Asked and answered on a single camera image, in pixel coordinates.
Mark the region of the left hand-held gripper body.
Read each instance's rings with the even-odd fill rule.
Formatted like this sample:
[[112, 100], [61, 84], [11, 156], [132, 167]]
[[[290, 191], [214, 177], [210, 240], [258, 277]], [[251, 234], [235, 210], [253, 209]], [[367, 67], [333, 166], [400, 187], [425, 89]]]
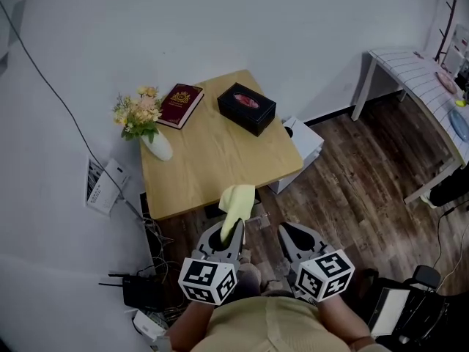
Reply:
[[229, 258], [229, 249], [220, 252], [192, 251], [185, 258], [178, 284], [187, 299], [216, 306], [222, 305], [237, 284], [240, 255]]

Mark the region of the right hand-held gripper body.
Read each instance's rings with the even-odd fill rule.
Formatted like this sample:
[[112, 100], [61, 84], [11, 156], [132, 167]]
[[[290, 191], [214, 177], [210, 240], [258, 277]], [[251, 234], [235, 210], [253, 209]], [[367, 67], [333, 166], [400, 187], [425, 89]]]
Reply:
[[321, 302], [344, 292], [355, 266], [342, 249], [299, 263], [293, 293], [307, 302]]

